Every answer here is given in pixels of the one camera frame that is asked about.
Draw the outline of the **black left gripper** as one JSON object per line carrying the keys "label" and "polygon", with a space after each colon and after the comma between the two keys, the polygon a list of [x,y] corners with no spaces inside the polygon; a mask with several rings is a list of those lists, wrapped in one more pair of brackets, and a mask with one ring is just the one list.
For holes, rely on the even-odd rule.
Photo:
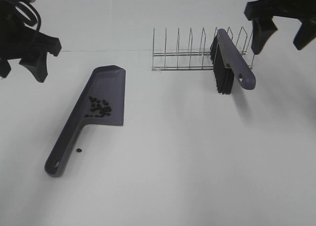
{"label": "black left gripper", "polygon": [[41,16],[25,0],[0,0],[0,77],[11,72],[8,60],[21,58],[19,64],[43,83],[48,75],[47,52],[58,56],[59,38],[40,32]]}

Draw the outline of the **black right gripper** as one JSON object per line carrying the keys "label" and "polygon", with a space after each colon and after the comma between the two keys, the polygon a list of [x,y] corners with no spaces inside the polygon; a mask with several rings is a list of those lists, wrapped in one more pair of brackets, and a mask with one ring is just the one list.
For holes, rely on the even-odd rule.
{"label": "black right gripper", "polygon": [[293,40],[297,50],[302,50],[316,38],[316,0],[255,0],[246,4],[244,14],[252,20],[251,49],[255,55],[263,50],[268,39],[277,31],[273,16],[300,19],[301,26]]}

